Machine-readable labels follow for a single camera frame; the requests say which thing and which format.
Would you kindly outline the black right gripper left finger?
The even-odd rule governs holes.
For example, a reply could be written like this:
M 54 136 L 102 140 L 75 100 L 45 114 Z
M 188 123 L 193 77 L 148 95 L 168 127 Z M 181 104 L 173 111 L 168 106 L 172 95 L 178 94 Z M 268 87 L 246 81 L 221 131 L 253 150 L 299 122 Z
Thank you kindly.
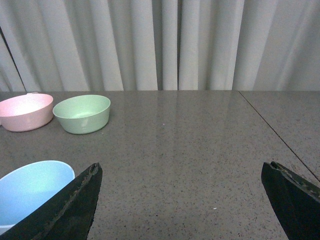
M 0 235 L 2 240 L 86 240 L 94 222 L 103 170 L 90 165 L 47 202 Z

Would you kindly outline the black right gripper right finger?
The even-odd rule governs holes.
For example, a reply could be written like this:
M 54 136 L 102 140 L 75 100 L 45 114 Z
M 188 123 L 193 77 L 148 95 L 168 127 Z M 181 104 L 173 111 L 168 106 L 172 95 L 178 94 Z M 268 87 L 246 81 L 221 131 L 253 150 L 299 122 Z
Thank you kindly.
M 261 182 L 290 240 L 320 238 L 320 188 L 278 162 L 265 162 Z

